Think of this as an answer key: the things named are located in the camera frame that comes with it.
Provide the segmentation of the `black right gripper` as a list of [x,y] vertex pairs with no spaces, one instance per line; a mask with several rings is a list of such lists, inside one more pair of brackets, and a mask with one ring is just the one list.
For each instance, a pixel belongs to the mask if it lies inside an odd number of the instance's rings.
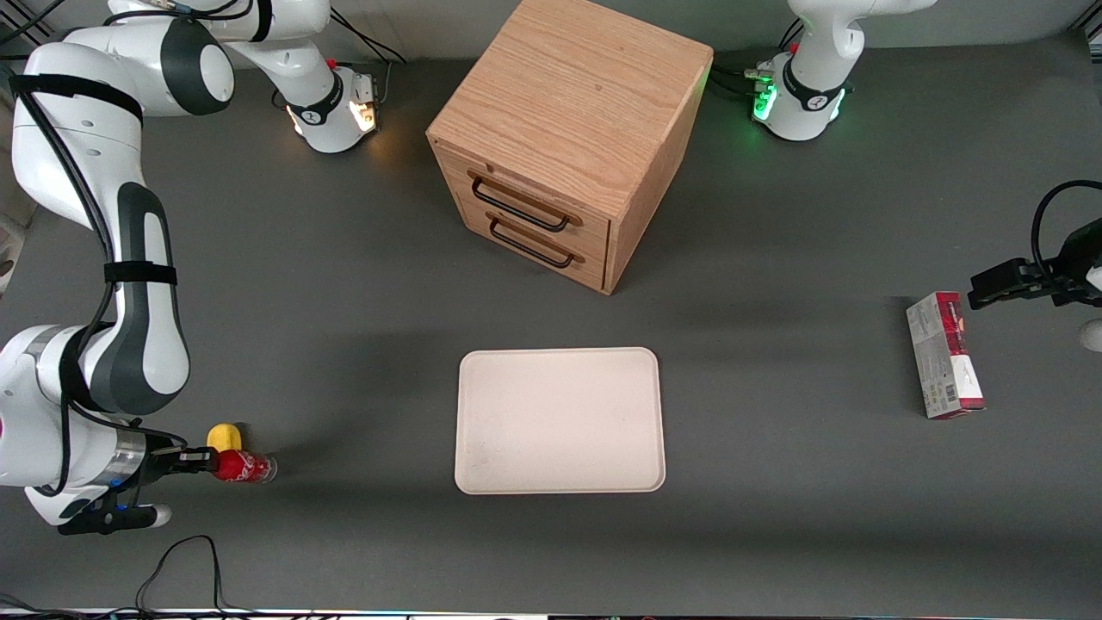
[[143,431],[145,455],[138,468],[138,488],[155,483],[168,475],[210,474],[220,470],[218,450],[209,446],[188,447],[188,440],[173,433]]

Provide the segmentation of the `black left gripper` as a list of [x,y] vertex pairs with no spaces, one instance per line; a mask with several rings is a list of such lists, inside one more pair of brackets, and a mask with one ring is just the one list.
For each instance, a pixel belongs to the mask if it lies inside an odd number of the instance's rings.
[[1052,305],[1062,307],[1081,303],[1099,307],[1101,302],[1101,219],[1074,229],[1067,238],[1059,254],[1046,260],[1057,291],[1051,294],[1042,279],[1042,271],[1030,260],[1016,257],[996,264],[971,278],[968,293],[972,311],[981,311],[994,303],[1008,300],[1036,300],[1051,295]]

